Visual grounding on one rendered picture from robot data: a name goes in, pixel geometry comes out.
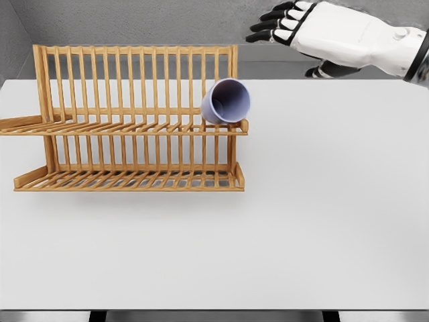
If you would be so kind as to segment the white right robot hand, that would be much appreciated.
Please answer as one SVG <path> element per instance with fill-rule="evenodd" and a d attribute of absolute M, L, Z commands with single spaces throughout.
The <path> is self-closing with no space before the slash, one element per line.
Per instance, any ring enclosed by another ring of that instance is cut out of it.
<path fill-rule="evenodd" d="M 306 71 L 307 78 L 338 78 L 376 65 L 375 53 L 391 31 L 376 17 L 327 1 L 288 1 L 259 20 L 245 41 L 276 42 L 321 60 Z"/>

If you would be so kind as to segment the lavender cup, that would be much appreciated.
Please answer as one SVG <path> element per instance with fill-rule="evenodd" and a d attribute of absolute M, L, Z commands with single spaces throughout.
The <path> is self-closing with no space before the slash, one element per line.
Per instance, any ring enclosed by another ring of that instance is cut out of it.
<path fill-rule="evenodd" d="M 249 91 L 239 80 L 225 78 L 204 96 L 200 108 L 203 119 L 214 124 L 236 123 L 245 119 L 251 106 Z"/>

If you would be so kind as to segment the wooden two-tier dish rack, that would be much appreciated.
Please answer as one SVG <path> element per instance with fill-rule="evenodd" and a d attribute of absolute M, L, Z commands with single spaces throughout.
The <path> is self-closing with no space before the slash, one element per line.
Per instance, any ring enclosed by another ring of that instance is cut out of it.
<path fill-rule="evenodd" d="M 0 136 L 40 136 L 46 164 L 15 191 L 243 191 L 237 138 L 208 123 L 203 97 L 238 75 L 238 47 L 42 46 L 40 114 L 0 119 Z"/>

